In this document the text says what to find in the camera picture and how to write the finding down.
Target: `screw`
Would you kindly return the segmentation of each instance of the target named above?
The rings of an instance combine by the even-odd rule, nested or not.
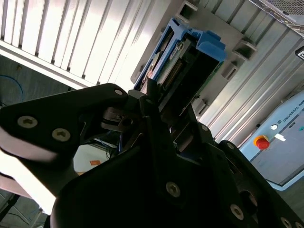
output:
[[[118,95],[122,95],[122,91],[120,91],[119,89],[116,89],[115,92],[118,94]]]
[[[17,120],[17,123],[19,126],[24,127],[24,128],[33,128],[36,127],[38,124],[38,121],[32,117],[32,116],[22,116]]]
[[[66,142],[71,138],[71,134],[68,130],[63,128],[57,128],[53,130],[52,137],[60,142]]]
[[[206,132],[208,131],[208,127],[206,127],[205,125],[202,125],[201,127],[204,131],[206,131]]]
[[[303,226],[298,222],[295,223],[295,226],[296,226],[296,228],[303,228]]]
[[[176,183],[174,182],[167,182],[166,184],[166,189],[167,189],[167,192],[172,195],[173,197],[176,197],[178,198],[181,194],[181,190],[180,188],[177,186]]]
[[[243,220],[244,219],[244,214],[243,211],[241,210],[241,208],[239,208],[238,205],[236,204],[231,204],[230,205],[230,210],[232,212],[232,214],[237,217],[237,219],[239,220]]]
[[[286,228],[292,228],[290,222],[287,219],[285,219],[284,217],[281,217],[281,221]]]
[[[227,143],[227,146],[232,150],[234,149],[234,146],[231,143]]]

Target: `floor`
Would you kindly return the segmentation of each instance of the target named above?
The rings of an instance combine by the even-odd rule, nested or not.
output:
[[[6,76],[10,76],[20,83],[24,93],[23,99],[16,82]],[[63,93],[68,91],[68,89],[69,87],[65,84],[8,58],[0,57],[0,101],[5,105]]]
[[[304,177],[285,191],[278,191],[279,195],[304,221]]]

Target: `metal panel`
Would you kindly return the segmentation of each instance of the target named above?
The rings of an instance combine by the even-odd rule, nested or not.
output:
[[[38,43],[45,0],[29,0],[22,50],[34,55]]]
[[[217,121],[218,116],[227,107],[227,105],[235,98],[241,87],[250,78],[250,72],[254,72],[259,68],[261,62],[266,55],[272,51],[273,45],[278,41],[280,36],[287,30],[287,28],[279,22],[273,24],[270,30],[265,34],[263,39],[257,46],[258,52],[251,61],[245,62],[239,69],[233,79],[227,84],[223,91],[218,95],[216,102],[214,102],[206,113],[202,116],[203,123],[212,127]]]
[[[79,31],[72,55],[70,72],[82,77],[91,49],[96,38],[107,0],[92,0],[83,27]]]
[[[223,20],[229,18],[230,25],[258,44],[258,52],[252,60],[243,63],[200,121],[210,127],[217,141],[240,144],[255,130],[256,124],[303,82],[300,76],[303,64],[294,51],[304,42],[248,1],[231,15],[219,12],[233,7],[224,4],[223,0],[215,14]]]
[[[259,12],[259,9],[255,5],[249,1],[245,1],[230,25],[239,31],[243,31],[257,12]]]
[[[39,58],[51,62],[58,37],[65,0],[52,0],[47,5],[46,18],[40,31]]]
[[[269,90],[273,89],[281,77],[285,77],[285,75],[278,77],[275,72],[278,70],[282,72],[289,65],[288,61],[290,59],[287,59],[287,56],[293,54],[294,45],[298,46],[299,43],[297,42],[301,42],[300,39],[296,33],[290,30],[267,59],[265,59],[263,64],[235,97],[237,103],[232,102],[227,107],[227,109],[234,108],[234,113],[229,115],[227,112],[224,112],[219,117],[217,124],[220,124],[222,127],[219,133],[214,135],[218,140],[227,139],[232,131],[235,130],[238,123],[247,117],[246,112],[257,106],[259,98],[267,94],[267,92],[269,93]]]
[[[17,0],[15,24],[14,24],[14,28],[13,28],[13,34],[12,34],[13,35],[12,45],[14,45],[15,47],[19,46],[24,7],[25,7],[25,0]]]
[[[144,51],[151,41],[156,29],[158,28],[158,25],[169,4],[169,0],[154,1],[151,8],[146,11],[145,19],[141,23],[142,26],[140,26],[140,29],[136,32],[132,46],[127,54],[127,57],[125,58],[124,63],[122,64],[122,67],[117,68],[120,68],[120,70],[117,74],[115,83],[121,86],[123,89],[128,90],[133,87],[131,75],[134,72],[137,63],[143,56]]]
[[[98,31],[89,61],[85,69],[85,79],[91,83],[96,84],[100,77],[101,71],[105,65],[105,61],[112,47],[114,38],[117,34],[128,3],[128,0],[113,0],[109,12],[104,20],[104,24]]]
[[[130,33],[131,26],[134,23],[135,17],[138,14],[139,7],[141,6],[140,1],[132,0],[128,6],[128,9],[125,12],[125,18],[122,21],[121,27],[119,28],[119,32],[114,39],[111,51],[108,55],[104,68],[99,78],[99,82],[101,84],[108,82],[111,73],[117,64],[117,60],[122,51],[122,48],[125,43],[125,39]]]
[[[215,15],[223,21],[228,21],[234,11],[243,4],[243,0],[223,0]]]
[[[13,38],[16,4],[17,0],[8,1],[4,41],[9,44],[11,44]]]
[[[219,1],[221,0],[209,0],[205,8],[211,12],[219,4]]]
[[[73,48],[74,48],[76,38],[78,35],[78,31],[79,31],[79,26],[81,24],[81,20],[82,20],[83,14],[85,12],[85,6],[86,6],[86,0],[79,0],[75,18],[74,18],[74,23],[71,28],[71,32],[69,35],[68,42],[66,44],[66,49],[65,49],[62,64],[61,64],[61,68],[64,70],[67,70],[68,64],[69,64],[71,56],[72,56]]]
[[[138,31],[139,31],[141,25],[145,22],[144,21],[145,14],[148,11],[148,9],[153,5],[153,3],[154,2],[152,0],[145,0],[142,2],[141,6],[137,12],[137,15],[131,25],[131,29],[126,36],[126,40],[124,41],[122,50],[119,54],[119,58],[115,64],[113,72],[111,73],[109,82],[115,83],[115,81],[118,77],[118,74],[122,68],[122,65],[124,64],[126,56],[129,52],[129,49],[131,48],[131,45],[134,42],[135,36],[136,36],[136,34],[138,34]]]
[[[62,64],[63,56],[67,47],[68,38],[71,32],[74,17],[78,7],[78,0],[68,0],[66,10],[62,17],[62,28],[59,33],[57,48],[55,50],[54,64],[60,67]]]
[[[2,21],[3,21],[3,7],[5,0],[0,0],[0,34],[2,32]]]

